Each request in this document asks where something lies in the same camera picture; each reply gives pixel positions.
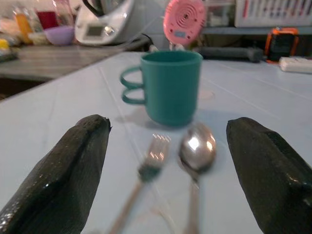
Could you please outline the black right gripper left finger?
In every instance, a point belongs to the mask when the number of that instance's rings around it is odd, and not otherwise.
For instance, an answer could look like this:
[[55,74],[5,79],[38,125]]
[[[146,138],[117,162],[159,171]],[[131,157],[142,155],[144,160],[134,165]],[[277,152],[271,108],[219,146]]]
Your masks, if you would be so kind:
[[94,202],[112,129],[79,120],[33,167],[0,212],[3,234],[79,234]]

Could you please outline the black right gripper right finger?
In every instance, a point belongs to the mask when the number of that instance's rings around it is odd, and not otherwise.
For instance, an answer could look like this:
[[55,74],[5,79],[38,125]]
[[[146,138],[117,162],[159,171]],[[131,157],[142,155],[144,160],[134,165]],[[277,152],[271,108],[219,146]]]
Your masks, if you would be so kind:
[[312,232],[312,168],[276,131],[240,117],[226,127],[229,151],[255,220],[265,234]]

